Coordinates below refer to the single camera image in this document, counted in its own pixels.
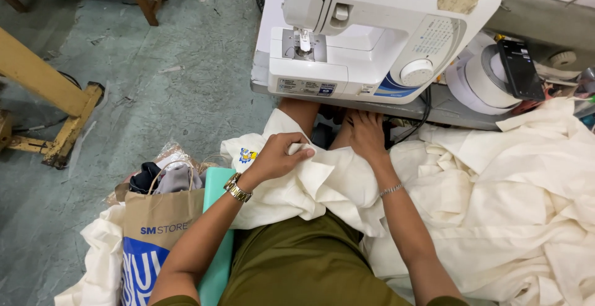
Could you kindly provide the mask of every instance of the white sewing machine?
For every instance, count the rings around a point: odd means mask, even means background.
[[[444,71],[500,1],[284,0],[284,21],[272,25],[294,29],[271,30],[268,90],[406,104]]]

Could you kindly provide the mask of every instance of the paper shopping bag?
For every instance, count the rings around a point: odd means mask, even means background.
[[[128,186],[115,189],[126,203],[121,304],[146,305],[165,258],[201,216],[205,190],[141,195],[128,191]]]

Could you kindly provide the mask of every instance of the person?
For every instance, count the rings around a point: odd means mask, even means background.
[[[320,104],[283,98],[279,109],[303,133],[269,137],[238,188],[286,175],[314,151],[288,155],[292,143],[307,143]],[[416,305],[466,305],[440,263],[407,191],[384,149],[382,115],[350,110],[329,149],[351,146],[372,167],[390,234],[409,271]],[[242,201],[222,195],[178,240],[165,260],[149,306],[198,306],[196,286],[211,263]],[[236,230],[237,247],[219,305],[408,305],[376,278],[361,253],[361,233],[332,212],[305,221],[294,217],[253,230]]]

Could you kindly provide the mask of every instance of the concrete floor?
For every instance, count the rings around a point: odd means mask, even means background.
[[[262,131],[276,103],[249,88],[255,0],[169,0],[159,27],[122,0],[26,2],[32,11],[25,14],[0,2],[0,27],[83,87],[101,82],[109,92],[70,180],[68,169],[41,165],[41,155],[0,152],[2,306],[52,305],[75,284],[88,248],[79,231],[106,209],[113,187],[168,141],[200,160],[224,139]],[[177,65],[184,69],[158,73]],[[0,91],[0,107],[24,126],[61,116],[16,84]],[[51,139],[58,129],[29,135]]]

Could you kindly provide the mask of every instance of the silver bracelet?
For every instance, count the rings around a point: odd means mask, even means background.
[[[395,192],[395,191],[401,189],[402,187],[403,187],[403,184],[399,184],[397,186],[393,186],[392,188],[387,188],[386,190],[380,192],[380,197],[382,197],[388,193]]]

